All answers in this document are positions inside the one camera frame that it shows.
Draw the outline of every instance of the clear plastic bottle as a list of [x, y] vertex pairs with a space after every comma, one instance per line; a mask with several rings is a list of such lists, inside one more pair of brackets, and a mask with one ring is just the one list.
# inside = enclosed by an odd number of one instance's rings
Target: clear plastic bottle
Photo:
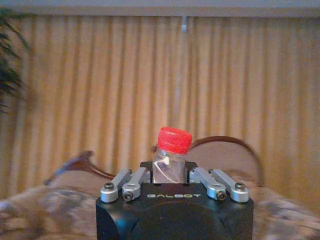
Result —
[[161, 128], [157, 151], [152, 160], [154, 184], [186, 183], [184, 155], [192, 142], [190, 133], [173, 127]]

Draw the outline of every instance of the red bottle cap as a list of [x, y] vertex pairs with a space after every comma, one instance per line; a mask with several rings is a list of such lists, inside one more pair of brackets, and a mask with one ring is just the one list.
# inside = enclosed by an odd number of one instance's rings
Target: red bottle cap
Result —
[[174, 154], [186, 154], [192, 142], [192, 135], [178, 128], [165, 126], [158, 135], [158, 147]]

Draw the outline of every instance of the beige curtain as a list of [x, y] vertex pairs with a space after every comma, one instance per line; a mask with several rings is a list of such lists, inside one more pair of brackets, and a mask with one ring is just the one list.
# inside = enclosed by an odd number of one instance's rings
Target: beige curtain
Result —
[[152, 157], [161, 126], [228, 135], [266, 184], [320, 212], [318, 19], [37, 16], [17, 64], [24, 100], [2, 114], [1, 196], [93, 150], [116, 173]]

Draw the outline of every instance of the silver metal link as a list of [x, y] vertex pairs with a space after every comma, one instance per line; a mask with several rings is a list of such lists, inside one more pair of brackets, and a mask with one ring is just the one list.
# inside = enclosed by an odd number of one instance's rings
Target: silver metal link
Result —
[[140, 196], [141, 184], [150, 183], [150, 171], [145, 167], [139, 167], [128, 183], [122, 186], [122, 197], [126, 202], [130, 202]]
[[226, 187], [217, 182], [203, 167], [196, 167], [189, 172], [190, 183], [202, 183], [207, 195], [215, 200], [223, 201], [226, 198]]
[[233, 201], [237, 203], [246, 203], [249, 201], [249, 191], [243, 183], [234, 181], [220, 169], [214, 169], [211, 174], [217, 181], [226, 186], [226, 190]]
[[100, 190], [100, 199], [104, 203], [111, 203], [118, 199], [118, 192], [123, 184], [131, 178], [131, 170], [121, 170], [111, 181], [112, 184], [105, 184]]

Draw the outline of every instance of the curtain pleat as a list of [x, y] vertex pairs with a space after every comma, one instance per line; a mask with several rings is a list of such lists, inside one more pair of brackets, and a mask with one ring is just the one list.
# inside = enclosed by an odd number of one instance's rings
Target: curtain pleat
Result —
[[180, 17], [16, 25], [31, 51], [14, 38], [25, 85], [0, 116], [2, 198], [84, 150], [107, 172], [135, 170], [169, 125], [245, 140], [268, 187], [319, 211], [319, 19], [189, 17], [186, 32]]

